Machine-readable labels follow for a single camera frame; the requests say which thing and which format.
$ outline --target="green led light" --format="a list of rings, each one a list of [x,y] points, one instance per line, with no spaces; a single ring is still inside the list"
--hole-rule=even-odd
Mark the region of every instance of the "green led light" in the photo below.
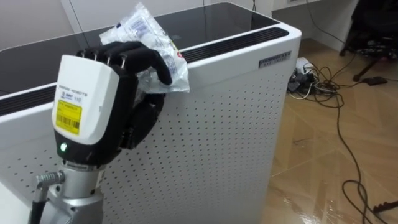
[[[61,149],[61,151],[62,152],[65,152],[67,149],[68,149],[68,144],[67,143],[62,143],[61,145],[60,145],[60,149]]]

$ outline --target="chair leg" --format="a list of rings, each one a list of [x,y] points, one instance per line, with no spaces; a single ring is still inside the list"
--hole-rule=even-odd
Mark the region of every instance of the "chair leg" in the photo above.
[[[352,38],[346,41],[343,46],[343,49],[340,51],[339,55],[344,57],[346,55],[346,51],[350,49],[350,45],[354,42],[362,33],[358,31]]]
[[[353,80],[354,80],[355,82],[358,82],[358,81],[361,79],[361,77],[362,77],[363,75],[365,75],[366,72],[369,71],[369,69],[371,69],[378,61],[380,61],[380,59],[381,59],[382,57],[383,57],[383,56],[380,56],[380,57],[378,57],[378,58],[375,58],[375,59],[374,59],[368,66],[366,66],[361,72],[359,72],[357,75],[354,75]]]

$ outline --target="electrical cable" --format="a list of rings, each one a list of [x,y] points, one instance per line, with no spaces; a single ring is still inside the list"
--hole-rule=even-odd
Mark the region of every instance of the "electrical cable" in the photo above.
[[[296,100],[304,100],[304,99],[306,99],[306,98],[310,95],[312,84],[313,84],[313,83],[310,84],[310,88],[308,88],[307,94],[306,94],[305,96],[301,97],[301,98],[297,98],[297,97],[295,97],[294,95],[292,95],[291,93],[289,93],[289,95],[290,95],[292,98],[295,98]]]
[[[313,24],[319,31],[321,31],[322,33],[327,34],[327,35],[329,35],[330,37],[332,37],[332,38],[336,39],[337,41],[341,42],[341,43],[343,44],[343,47],[345,47],[345,46],[346,46],[346,42],[345,42],[345,41],[339,39],[337,36],[335,36],[335,35],[333,35],[333,34],[327,32],[327,31],[323,30],[321,27],[318,26],[318,24],[315,22],[315,20],[314,20],[314,18],[313,18],[313,14],[312,14],[311,9],[310,9],[310,3],[308,2],[308,0],[305,0],[305,3],[306,3],[306,5],[307,5],[308,13],[310,14],[310,18],[311,18],[312,24]],[[357,52],[355,51],[353,57],[351,58],[351,60],[350,60],[343,68],[341,68],[340,70],[338,70],[338,71],[332,76],[331,80],[333,80],[334,78],[336,78],[344,69],[348,68],[348,67],[351,65],[351,63],[352,63],[352,62],[354,61],[354,59],[355,59],[356,53],[357,53]]]
[[[332,75],[330,72],[330,69],[328,67],[323,67],[321,69],[318,69],[318,67],[314,64],[312,71],[312,75],[314,76],[314,88],[316,89],[316,92],[313,92],[313,99],[309,98],[308,96],[302,96],[300,93],[297,93],[299,96],[301,96],[304,100],[316,102],[321,106],[327,107],[327,108],[336,108],[338,110],[338,115],[337,115],[337,133],[340,141],[343,143],[349,154],[354,160],[356,170],[358,172],[358,180],[346,180],[343,182],[341,189],[343,191],[344,196],[346,197],[347,201],[362,215],[362,224],[365,224],[366,222],[373,224],[370,219],[367,217],[366,213],[370,211],[376,218],[378,218],[383,224],[387,224],[386,221],[384,221],[381,217],[376,215],[373,210],[369,207],[368,204],[368,193],[366,191],[365,186],[362,184],[362,175],[361,175],[361,169],[359,168],[359,164],[356,160],[356,157],[354,153],[352,152],[351,148],[347,145],[346,141],[343,138],[343,135],[341,134],[341,128],[340,128],[340,117],[341,117],[341,108],[345,105],[343,96],[338,93],[338,90],[341,89],[341,87],[347,87],[351,88],[356,85],[359,85],[362,82],[357,82],[354,85],[339,85],[335,83],[334,81],[331,80]],[[322,70],[328,70],[330,77],[326,77],[325,74],[323,74]],[[332,98],[336,98],[336,106],[331,106],[324,104],[325,102],[331,100]],[[356,184],[357,185],[357,192],[364,203],[363,209],[361,210],[355,203],[351,200],[349,195],[346,192],[346,185],[347,184]]]
[[[384,78],[384,79],[389,80],[389,81],[393,81],[393,82],[398,82],[398,80],[391,79],[391,78]]]
[[[252,11],[256,11],[256,0],[253,0],[253,8],[252,8]]]
[[[10,91],[6,91],[6,90],[0,90],[3,93],[11,93]]]

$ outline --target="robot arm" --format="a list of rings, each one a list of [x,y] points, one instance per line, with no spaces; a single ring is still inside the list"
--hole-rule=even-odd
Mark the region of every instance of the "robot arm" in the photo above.
[[[146,95],[136,106],[136,73],[156,69],[170,85],[170,72],[155,50],[140,42],[114,42],[64,55],[52,121],[59,171],[35,178],[30,224],[100,224],[105,167],[136,147],[151,131],[164,94]]]

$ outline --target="black robotic fingers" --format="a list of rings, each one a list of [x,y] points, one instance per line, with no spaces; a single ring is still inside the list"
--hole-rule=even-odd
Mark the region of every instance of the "black robotic fingers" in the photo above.
[[[172,77],[158,51],[147,48],[141,42],[113,42],[99,47],[81,50],[78,56],[98,60],[111,66],[117,73],[136,75],[152,67],[164,85],[172,84]],[[150,133],[164,105],[165,94],[146,94],[143,100],[128,112],[120,148],[133,149]]]

